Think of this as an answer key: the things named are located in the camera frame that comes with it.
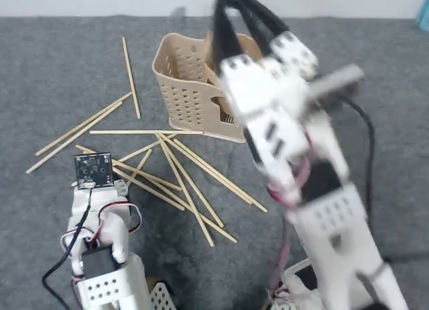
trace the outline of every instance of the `wire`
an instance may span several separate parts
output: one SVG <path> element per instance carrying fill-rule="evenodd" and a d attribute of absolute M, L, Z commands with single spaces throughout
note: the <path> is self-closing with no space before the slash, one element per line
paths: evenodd
<path fill-rule="evenodd" d="M 369 149 L 365 169 L 365 200 L 367 202 L 368 228 L 373 232 L 373 166 L 375 156 L 375 128 L 369 115 L 348 97 L 341 97 L 341 101 L 354 109 L 367 124 Z"/>
<path fill-rule="evenodd" d="M 89 229 L 89 228 L 87 228 L 85 226 L 82 226 L 82 230 L 86 230 L 86 231 L 88 231 L 91 234 L 89 236 L 86 236 L 85 239 L 91 239 L 95 235 L 95 233 L 94 233 L 93 230 L 91 230 L 91 229 Z M 61 236 L 60 243 L 61 243 L 61 246 L 62 246 L 62 250 L 64 252 L 67 250 L 66 237 L 69 236 L 69 235 L 71 235 L 71 234 L 73 234 L 75 231 L 76 231 L 76 228 L 74 228 L 74 229 L 72 229 L 70 231 L 67 231 L 66 233 L 64 233 L 63 236 Z"/>
<path fill-rule="evenodd" d="M 76 240 L 78 239 L 79 233 L 83 227 L 84 222 L 86 221 L 86 218 L 88 217 L 89 214 L 89 210 L 91 208 L 91 196 L 93 195 L 93 190 L 90 189 L 89 190 L 89 198 L 88 198 L 88 206 L 85 209 L 85 212 L 82 215 L 82 218 L 80 219 L 79 223 L 76 226 L 76 231 L 73 235 L 72 241 L 70 242 L 70 244 L 67 247 L 67 250 L 65 251 L 65 253 L 62 255 L 61 259 L 55 263 L 55 265 L 53 265 L 53 267 L 51 267 L 48 271 L 46 271 L 46 273 L 43 275 L 42 277 L 42 284 L 44 286 L 44 288 L 46 290 L 48 290 L 48 292 L 55 298 L 58 300 L 59 303 L 61 303 L 61 305 L 63 306 L 63 308 L 70 310 L 70 307 L 67 305 L 67 303 L 64 301 L 64 299 L 53 289 L 49 286 L 48 284 L 48 278 L 55 272 L 57 271 L 61 265 L 63 265 L 64 261 L 67 259 L 69 253 L 71 252 L 71 250 L 73 249 L 74 244 L 76 243 Z"/>
<path fill-rule="evenodd" d="M 131 229 L 128 230 L 128 232 L 130 234 L 135 233 L 141 226 L 141 224 L 143 223 L 143 217 L 141 216 L 139 207 L 135 204 L 135 203 L 130 203 L 129 201 L 117 201 L 114 203 L 109 203 L 104 205 L 103 207 L 100 208 L 99 211 L 99 227 L 97 228 L 97 231 L 94 233 L 94 235 L 92 236 L 92 238 L 88 241 L 90 244 L 93 243 L 99 236 L 101 233 L 101 228 L 103 227 L 103 220 L 101 219 L 101 213 L 108 207 L 114 207 L 114 206 L 130 206 L 130 207 L 134 207 L 135 210 L 137 211 L 137 214 L 139 215 L 139 223 L 132 227 Z"/>
<path fill-rule="evenodd" d="M 368 127 L 369 138 L 369 153 L 366 166 L 366 200 L 367 200 L 367 214 L 368 214 L 368 227 L 371 233 L 373 232 L 373 163 L 375 155 L 375 128 L 371 118 L 365 113 L 361 107 L 346 97 L 341 98 L 344 103 L 354 109 L 365 121 Z M 411 261 L 429 260 L 429 251 L 410 252 L 405 254 L 392 254 L 382 256 L 384 262 L 388 264 L 393 263 L 407 263 Z"/>

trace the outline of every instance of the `wooden stick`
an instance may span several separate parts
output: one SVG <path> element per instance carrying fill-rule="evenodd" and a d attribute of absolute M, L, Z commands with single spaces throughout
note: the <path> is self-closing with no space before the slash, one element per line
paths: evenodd
<path fill-rule="evenodd" d="M 202 134 L 202 131 L 182 130 L 91 130 L 90 134 Z"/>
<path fill-rule="evenodd" d="M 137 165 L 137 169 L 138 170 L 141 170 L 141 167 L 143 167 L 143 165 L 145 164 L 145 162 L 146 162 L 146 160 L 149 158 L 149 156 L 151 155 L 151 153 L 152 153 L 152 149 L 149 149 L 147 152 L 146 152 L 146 154 L 144 155 L 144 157 L 141 159 L 141 161 L 140 161 L 140 163 Z M 136 172 L 133 172 L 133 174 L 131 175 L 131 178 L 135 178 L 135 176 L 137 176 L 137 173 Z M 131 184 L 131 181 L 129 180 L 128 182 L 127 182 L 127 186 L 129 187 L 129 185 Z"/>
<path fill-rule="evenodd" d="M 145 184 L 139 182 L 137 179 L 131 178 L 130 176 L 128 176 L 127 174 L 125 174 L 124 172 L 120 171 L 118 168 L 113 167 L 113 172 L 115 174 L 118 174 L 119 176 L 131 181 L 132 183 L 136 184 L 137 186 L 143 188 L 145 191 L 148 191 L 149 193 L 155 195 L 156 197 L 159 197 L 160 199 L 162 199 L 163 201 L 166 201 L 167 203 L 169 203 L 172 206 L 175 206 L 175 208 L 180 209 L 181 211 L 184 211 L 185 208 L 179 204 L 177 204 L 175 201 L 173 201 L 172 199 L 168 198 L 167 196 L 164 196 L 163 194 L 157 192 L 155 189 L 150 188 L 149 186 L 146 186 Z"/>
<path fill-rule="evenodd" d="M 167 136 L 167 138 L 171 139 L 171 138 L 173 138 L 175 136 L 176 136 L 176 134 L 170 134 L 169 136 Z M 142 152 L 145 152 L 146 150 L 149 150 L 149 149 L 152 149 L 153 147 L 156 147 L 158 144 L 160 144 L 160 142 L 159 141 L 155 141 L 152 144 L 148 144 L 147 146 L 144 146 L 142 149 L 139 149 L 137 151 L 134 151 L 134 152 L 126 155 L 125 157 L 119 159 L 118 161 L 119 162 L 127 161 L 128 159 L 131 159 L 132 157 L 134 157 L 134 156 L 136 156 L 138 154 L 141 154 Z"/>
<path fill-rule="evenodd" d="M 182 177 L 180 176 L 179 172 L 177 171 L 176 166 L 173 163 L 172 158 L 170 157 L 170 155 L 168 154 L 168 147 L 166 145 L 166 143 L 164 142 L 164 140 L 158 135 L 156 134 L 156 138 L 158 139 L 158 141 L 160 141 L 160 145 L 162 150 L 164 151 L 164 154 L 166 155 L 168 164 L 170 165 L 171 169 L 173 170 L 174 175 L 176 176 L 180 186 L 182 187 L 183 193 L 185 194 L 186 199 L 188 200 L 189 205 L 192 208 L 192 211 L 195 214 L 196 220 L 198 221 L 198 223 L 200 224 L 200 227 L 202 229 L 202 232 L 204 233 L 204 235 L 206 236 L 206 239 L 208 241 L 208 244 L 213 247 L 215 246 L 215 243 L 213 243 L 213 240 L 207 230 L 206 225 L 203 223 L 200 213 L 198 212 L 194 201 L 192 200 L 191 196 L 189 195 L 188 189 L 186 188 L 186 185 L 184 184 Z"/>
<path fill-rule="evenodd" d="M 189 206 L 187 203 L 185 203 L 182 199 L 178 198 L 178 202 L 180 203 L 180 205 L 178 206 L 178 204 L 169 199 L 168 197 L 164 196 L 163 194 L 153 190 L 150 187 L 147 187 L 146 185 L 144 185 L 143 183 L 139 182 L 136 179 L 131 180 L 132 178 L 130 176 L 128 176 L 127 174 L 125 174 L 124 172 L 121 172 L 120 170 L 118 170 L 117 168 L 113 168 L 113 172 L 118 174 L 119 176 L 130 180 L 132 183 L 136 184 L 137 186 L 147 190 L 147 188 L 151 189 L 152 191 L 154 191 L 155 193 L 153 193 L 152 191 L 149 191 L 151 194 L 159 197 L 160 199 L 164 200 L 165 202 L 171 204 L 172 206 L 175 206 L 175 208 L 178 208 L 180 210 L 182 210 L 182 208 L 186 208 L 187 210 L 189 210 L 191 213 L 194 213 L 194 211 L 192 210 L 191 206 Z M 232 241 L 233 243 L 237 243 L 237 240 L 227 231 L 225 231 L 224 229 L 220 228 L 218 225 L 216 225 L 215 223 L 213 223 L 211 220 L 209 220 L 207 217 L 205 217 L 203 214 L 200 214 L 201 219 L 210 227 L 212 227 L 215 231 L 219 232 L 221 235 L 225 236 L 228 240 Z"/>
<path fill-rule="evenodd" d="M 140 119 L 141 115 L 140 115 L 139 102 L 137 100 L 137 94 L 135 94 L 135 86 L 134 86 L 134 80 L 133 80 L 133 73 L 131 71 L 131 65 L 129 64 L 127 42 L 125 41 L 125 37 L 124 36 L 122 36 L 122 47 L 123 47 L 123 54 L 125 56 L 125 63 L 127 65 L 129 85 L 131 87 L 131 92 L 133 93 L 135 114 L 137 115 L 137 118 Z"/>
<path fill-rule="evenodd" d="M 258 201 L 256 201 L 253 197 L 251 197 L 249 194 L 247 194 L 243 189 L 238 187 L 236 184 L 234 184 L 232 181 L 230 181 L 227 177 L 222 175 L 219 171 L 214 169 L 211 165 L 209 165 L 207 162 L 205 162 L 200 156 L 195 154 L 191 149 L 186 147 L 184 144 L 179 142 L 178 140 L 175 140 L 174 142 L 170 139 L 166 140 L 169 144 L 171 144 L 175 149 L 179 150 L 181 153 L 183 153 L 185 156 L 187 156 L 189 159 L 191 159 L 195 164 L 199 165 L 201 169 L 209 173 L 213 178 L 217 179 L 220 183 L 223 183 L 230 191 L 232 191 L 234 194 L 242 198 L 244 201 L 246 201 L 248 204 L 254 204 L 257 206 L 260 210 L 263 212 L 267 212 L 267 209 L 261 205 Z"/>
<path fill-rule="evenodd" d="M 93 154 L 93 153 L 96 152 L 96 151 L 91 150 L 89 148 L 85 148 L 84 146 L 79 146 L 78 144 L 75 145 L 75 146 L 76 146 L 76 148 L 78 148 L 78 149 L 80 149 L 82 151 L 88 152 L 90 154 Z M 127 169 L 127 170 L 130 170 L 132 172 L 135 172 L 135 173 L 139 174 L 140 176 L 145 177 L 151 183 L 152 182 L 157 182 L 157 183 L 163 184 L 163 185 L 165 185 L 167 187 L 170 187 L 172 189 L 175 189 L 177 191 L 181 191 L 182 190 L 181 187 L 176 186 L 175 184 L 169 183 L 168 181 L 166 181 L 164 179 L 161 179 L 161 178 L 158 178 L 158 177 L 156 177 L 156 176 L 154 176 L 152 174 L 148 174 L 147 172 L 144 172 L 144 171 L 138 170 L 136 168 L 133 168 L 131 166 L 128 166 L 127 164 L 124 164 L 123 162 L 119 162 L 118 160 L 112 159 L 112 165 L 113 166 L 120 166 L 120 167 L 122 167 L 124 169 Z"/>
<path fill-rule="evenodd" d="M 104 112 L 106 112 L 107 110 L 109 110 L 111 107 L 115 106 L 117 103 L 124 101 L 126 98 L 128 98 L 131 95 L 130 93 L 127 93 L 125 95 L 123 95 L 122 97 L 120 97 L 118 100 L 112 102 L 111 104 L 109 104 L 108 106 L 106 106 L 103 110 L 97 112 L 96 114 L 94 114 L 92 117 L 86 119 L 85 121 L 83 121 L 81 124 L 77 125 L 76 127 L 74 127 L 73 129 L 71 129 L 70 131 L 66 132 L 65 134 L 63 134 L 62 136 L 60 136 L 59 138 L 55 139 L 53 142 L 51 142 L 50 144 L 48 144 L 47 146 L 43 147 L 42 149 L 40 149 L 39 151 L 36 152 L 36 156 L 40 156 L 41 154 L 43 154 L 45 151 L 48 151 L 50 148 L 52 148 L 53 146 L 55 146 L 57 143 L 61 142 L 62 140 L 66 139 L 68 136 L 70 136 L 71 134 L 73 134 L 74 132 L 76 132 L 77 130 L 79 130 L 80 128 L 86 126 L 88 123 L 90 123 L 91 121 L 93 121 L 94 119 L 96 119 L 97 117 L 99 117 L 100 115 L 102 115 Z"/>
<path fill-rule="evenodd" d="M 25 173 L 29 174 L 32 171 L 34 171 L 35 169 L 39 168 L 42 164 L 47 162 L 49 159 L 51 159 L 53 156 L 55 156 L 57 153 L 59 153 L 61 150 L 63 150 L 65 147 L 67 147 L 70 143 L 75 141 L 75 139 L 79 138 L 86 131 L 88 131 L 90 128 L 92 128 L 94 125 L 96 125 L 102 119 L 104 119 L 106 116 L 108 116 L 114 110 L 116 110 L 116 108 L 118 108 L 120 105 L 122 105 L 122 102 L 118 102 L 115 106 L 113 106 L 112 108 L 110 108 L 109 110 L 104 112 L 102 115 L 100 115 L 94 121 L 90 122 L 87 126 L 83 127 L 79 132 L 74 134 L 72 137 L 68 138 L 65 142 L 60 144 L 58 147 L 56 147 L 54 150 L 52 150 L 48 155 L 46 155 L 44 158 L 42 158 L 38 163 L 36 163 L 31 168 L 27 169 L 27 171 Z"/>
<path fill-rule="evenodd" d="M 213 208 L 208 203 L 206 197 L 201 193 L 200 189 L 196 186 L 195 182 L 190 178 L 189 174 L 186 172 L 185 168 L 183 168 L 182 164 L 177 160 L 177 157 L 173 154 L 173 152 L 169 149 L 169 147 L 166 146 L 166 150 L 168 154 L 170 155 L 170 158 L 173 160 L 174 164 L 179 168 L 180 172 L 183 174 L 185 179 L 188 181 L 189 185 L 194 189 L 194 192 L 200 197 L 200 200 L 204 204 L 204 206 L 207 208 L 208 212 L 213 216 L 214 220 L 218 223 L 219 226 L 223 227 L 223 222 L 219 218 L 219 216 L 216 214 L 216 212 L 213 210 Z"/>

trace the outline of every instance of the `circuit board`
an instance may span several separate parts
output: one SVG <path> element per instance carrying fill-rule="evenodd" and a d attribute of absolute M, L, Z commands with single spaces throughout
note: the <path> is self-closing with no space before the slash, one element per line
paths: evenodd
<path fill-rule="evenodd" d="M 110 152 L 74 156 L 78 189 L 110 187 L 115 184 Z"/>

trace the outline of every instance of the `basket hole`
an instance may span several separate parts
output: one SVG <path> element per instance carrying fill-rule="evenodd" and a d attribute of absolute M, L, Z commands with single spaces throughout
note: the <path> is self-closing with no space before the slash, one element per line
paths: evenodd
<path fill-rule="evenodd" d="M 210 100 L 212 101 L 212 103 L 214 103 L 215 105 L 217 105 L 219 107 L 219 120 L 221 122 L 225 122 L 228 124 L 234 124 L 234 120 L 235 120 L 234 117 L 225 111 L 225 109 L 229 110 L 229 108 L 227 107 L 227 103 L 225 101 L 225 98 L 224 97 L 212 97 Z M 197 110 L 196 110 L 197 114 L 199 113 L 198 112 L 199 107 L 200 107 L 200 105 L 195 105 L 195 108 L 197 108 Z"/>

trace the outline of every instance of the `black cable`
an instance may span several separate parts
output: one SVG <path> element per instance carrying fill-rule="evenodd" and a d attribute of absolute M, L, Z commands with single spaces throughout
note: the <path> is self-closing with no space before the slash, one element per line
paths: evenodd
<path fill-rule="evenodd" d="M 57 299 L 59 303 L 62 304 L 63 308 L 65 308 L 67 310 L 70 310 L 70 307 L 67 305 L 67 303 L 64 301 L 64 299 L 53 288 L 51 288 L 49 286 L 47 280 L 55 271 L 57 271 L 61 267 L 61 265 L 63 265 L 63 263 L 65 262 L 65 260 L 67 259 L 68 255 L 69 255 L 69 253 L 73 249 L 73 246 L 76 243 L 76 240 L 78 239 L 79 233 L 83 227 L 83 224 L 86 221 L 86 218 L 88 217 L 89 210 L 91 208 L 91 196 L 92 196 L 92 194 L 93 194 L 93 190 L 90 189 L 89 190 L 89 198 L 88 198 L 88 207 L 85 209 L 85 212 L 83 213 L 82 218 L 80 219 L 78 225 L 76 226 L 76 231 L 73 235 L 72 241 L 70 242 L 70 244 L 67 247 L 67 250 L 65 251 L 65 253 L 61 257 L 61 259 L 57 263 L 55 263 L 55 265 L 53 265 L 53 267 L 51 267 L 48 271 L 46 271 L 46 273 L 42 277 L 42 284 L 43 284 L 44 288 L 46 290 L 48 290 L 48 292 L 55 299 Z"/>
<path fill-rule="evenodd" d="M 373 165 L 375 156 L 375 128 L 369 115 L 348 97 L 341 97 L 341 101 L 354 109 L 365 121 L 368 128 L 369 152 L 365 170 L 365 200 L 367 203 L 368 227 L 373 232 Z"/>
<path fill-rule="evenodd" d="M 371 233 L 373 232 L 373 163 L 375 155 L 375 128 L 369 115 L 362 110 L 355 102 L 347 97 L 341 97 L 341 101 L 353 108 L 365 121 L 368 127 L 369 138 L 369 153 L 366 166 L 366 200 L 367 200 L 367 214 L 368 214 L 368 227 Z M 382 256 L 383 261 L 388 264 L 393 263 L 408 263 L 411 261 L 429 260 L 429 251 L 410 252 L 405 254 L 391 254 Z"/>

